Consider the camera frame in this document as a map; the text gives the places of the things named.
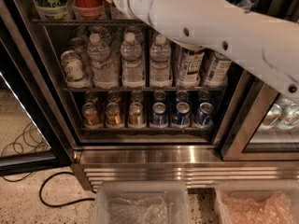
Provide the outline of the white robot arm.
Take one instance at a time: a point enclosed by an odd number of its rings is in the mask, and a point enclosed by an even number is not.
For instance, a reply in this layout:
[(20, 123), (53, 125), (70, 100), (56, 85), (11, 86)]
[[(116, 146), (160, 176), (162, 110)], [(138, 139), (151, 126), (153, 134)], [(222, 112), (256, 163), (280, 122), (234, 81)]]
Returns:
[(299, 25), (225, 0), (106, 0), (186, 49), (212, 49), (299, 102)]

